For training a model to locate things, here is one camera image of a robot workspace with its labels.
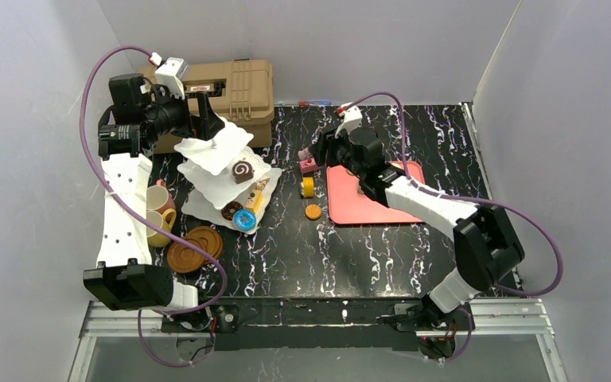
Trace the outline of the pink serving tray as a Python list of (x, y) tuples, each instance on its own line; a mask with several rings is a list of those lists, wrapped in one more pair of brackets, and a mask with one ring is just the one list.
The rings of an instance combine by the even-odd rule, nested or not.
[(326, 169), (329, 217), (339, 225), (414, 224), (422, 220), (407, 212), (390, 209), (359, 191), (359, 179), (343, 166)]

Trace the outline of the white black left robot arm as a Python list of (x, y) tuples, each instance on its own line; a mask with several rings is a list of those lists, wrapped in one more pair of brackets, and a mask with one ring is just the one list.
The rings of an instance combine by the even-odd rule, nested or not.
[(170, 315), (202, 310), (218, 297), (200, 302), (196, 287), (154, 266), (146, 231), (161, 231), (146, 219), (152, 169), (146, 154), (163, 135), (196, 136), (188, 102), (141, 73), (114, 76), (108, 87), (113, 104), (98, 123), (100, 163), (88, 148), (85, 116), (80, 116), (81, 145), (106, 190), (103, 239), (96, 266), (83, 273), (84, 286), (110, 310), (149, 309)]

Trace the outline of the yellow cake with cherry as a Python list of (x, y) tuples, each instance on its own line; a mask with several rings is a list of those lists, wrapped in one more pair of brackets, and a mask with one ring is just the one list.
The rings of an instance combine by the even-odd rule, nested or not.
[(248, 195), (244, 208), (256, 214), (259, 211), (262, 200), (263, 191), (261, 189), (253, 189)]

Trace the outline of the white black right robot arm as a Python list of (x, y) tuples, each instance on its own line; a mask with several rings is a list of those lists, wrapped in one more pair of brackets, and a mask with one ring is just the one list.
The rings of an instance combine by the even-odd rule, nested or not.
[(501, 207), (463, 201), (419, 184), (406, 168), (387, 161), (372, 129), (329, 129), (298, 157), (318, 166), (343, 166), (358, 178), (367, 198), (417, 217), (453, 241), (455, 268), (422, 298), (423, 316), (446, 316), (494, 287), (524, 259), (522, 244)]

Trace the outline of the white three-tier cake stand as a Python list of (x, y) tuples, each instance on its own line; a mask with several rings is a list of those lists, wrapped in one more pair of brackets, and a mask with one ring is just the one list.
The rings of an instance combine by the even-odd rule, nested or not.
[[(268, 177), (270, 182), (263, 190), (263, 200), (259, 211), (255, 214), (257, 225), (249, 232), (242, 232), (248, 235), (254, 234), (260, 227), (282, 176), (282, 170), (271, 166), (249, 147), (252, 134), (226, 119), (223, 121), (225, 128), (215, 138), (209, 141), (184, 138), (174, 146), (174, 150), (185, 159), (177, 170), (193, 186), (193, 190), (181, 207), (181, 212), (217, 226), (242, 232), (232, 221), (223, 219), (220, 210), (230, 201), (238, 201), (244, 208), (254, 184)], [(255, 173), (250, 181), (236, 184), (232, 176), (232, 166), (242, 160), (250, 162)]]

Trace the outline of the yellow cake slice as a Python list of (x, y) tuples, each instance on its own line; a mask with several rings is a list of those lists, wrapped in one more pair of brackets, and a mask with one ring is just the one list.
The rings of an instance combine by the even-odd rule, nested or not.
[(304, 198), (313, 198), (315, 195), (314, 180), (312, 177), (302, 178), (301, 194)]

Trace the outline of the pink cake slice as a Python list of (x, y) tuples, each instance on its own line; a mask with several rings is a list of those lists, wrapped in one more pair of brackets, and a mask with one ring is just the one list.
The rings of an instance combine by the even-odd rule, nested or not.
[(316, 163), (314, 158), (307, 158), (305, 160), (301, 160), (298, 164), (301, 174), (313, 173), (314, 171), (317, 171), (321, 168)]

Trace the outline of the blue donut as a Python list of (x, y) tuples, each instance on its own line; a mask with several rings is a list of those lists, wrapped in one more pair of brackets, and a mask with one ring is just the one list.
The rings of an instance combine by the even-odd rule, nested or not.
[(235, 227), (242, 232), (249, 232), (257, 225), (256, 215), (249, 209), (240, 209), (232, 217)]

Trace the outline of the chocolate donut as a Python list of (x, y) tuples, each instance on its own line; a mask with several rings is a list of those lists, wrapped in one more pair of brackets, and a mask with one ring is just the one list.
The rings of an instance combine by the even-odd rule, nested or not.
[(220, 215), (223, 219), (227, 221), (232, 221), (234, 215), (242, 209), (243, 205), (241, 203), (239, 203), (238, 201), (230, 201), (220, 210)]

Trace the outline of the tan plastic tool case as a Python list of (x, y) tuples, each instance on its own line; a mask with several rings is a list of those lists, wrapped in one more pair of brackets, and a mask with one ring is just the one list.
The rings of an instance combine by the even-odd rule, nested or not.
[(193, 119), (200, 116), (195, 94), (205, 92), (211, 109), (253, 138), (252, 148), (272, 144), (273, 66), (268, 60), (191, 64), (181, 79)]

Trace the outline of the round orange waffle cookie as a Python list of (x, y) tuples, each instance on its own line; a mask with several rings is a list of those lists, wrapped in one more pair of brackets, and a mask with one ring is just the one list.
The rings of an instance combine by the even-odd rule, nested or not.
[(318, 220), (322, 216), (322, 209), (319, 205), (307, 205), (305, 207), (305, 215), (309, 220)]

